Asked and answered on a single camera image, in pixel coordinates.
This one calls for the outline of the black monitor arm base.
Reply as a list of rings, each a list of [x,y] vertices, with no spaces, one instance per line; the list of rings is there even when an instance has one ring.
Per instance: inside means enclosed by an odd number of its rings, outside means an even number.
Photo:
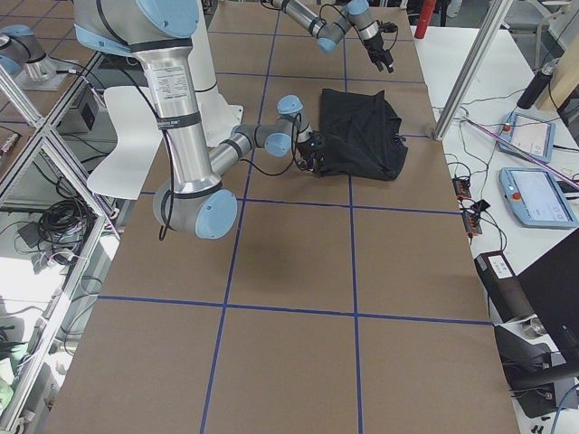
[[[494,328],[494,336],[508,386],[527,417],[578,408],[578,393],[569,391],[578,384],[576,360],[547,344],[531,344],[503,325]]]

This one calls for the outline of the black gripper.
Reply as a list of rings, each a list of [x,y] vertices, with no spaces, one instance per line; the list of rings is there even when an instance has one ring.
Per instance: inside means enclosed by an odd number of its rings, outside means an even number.
[[[364,46],[370,61],[379,71],[394,72],[394,58],[390,51],[384,47],[382,38],[366,39]]]
[[[297,165],[299,170],[318,174],[324,160],[325,144],[326,139],[317,131],[310,132],[304,142],[298,143],[299,159]]]

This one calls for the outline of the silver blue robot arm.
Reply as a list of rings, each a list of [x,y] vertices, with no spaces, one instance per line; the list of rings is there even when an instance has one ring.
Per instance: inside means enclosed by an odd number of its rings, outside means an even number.
[[[305,29],[325,53],[334,51],[348,32],[354,29],[370,62],[379,71],[394,72],[391,49],[397,41],[398,27],[391,22],[376,20],[367,1],[349,1],[340,7],[324,4],[317,13],[301,1],[261,1],[261,5],[287,15]]]
[[[299,98],[278,103],[272,125],[240,125],[216,148],[206,145],[189,57],[200,24],[196,1],[77,1],[78,41],[94,51],[128,56],[142,66],[157,127],[166,141],[171,175],[155,196],[163,231],[186,231],[200,239],[222,238],[237,216],[234,194],[222,176],[252,151],[295,154],[320,144]]]

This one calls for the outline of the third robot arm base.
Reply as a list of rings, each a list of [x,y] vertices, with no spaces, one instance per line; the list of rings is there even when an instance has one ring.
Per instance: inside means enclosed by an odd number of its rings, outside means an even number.
[[[1,66],[22,90],[57,91],[68,72],[46,53],[25,24],[1,29]]]

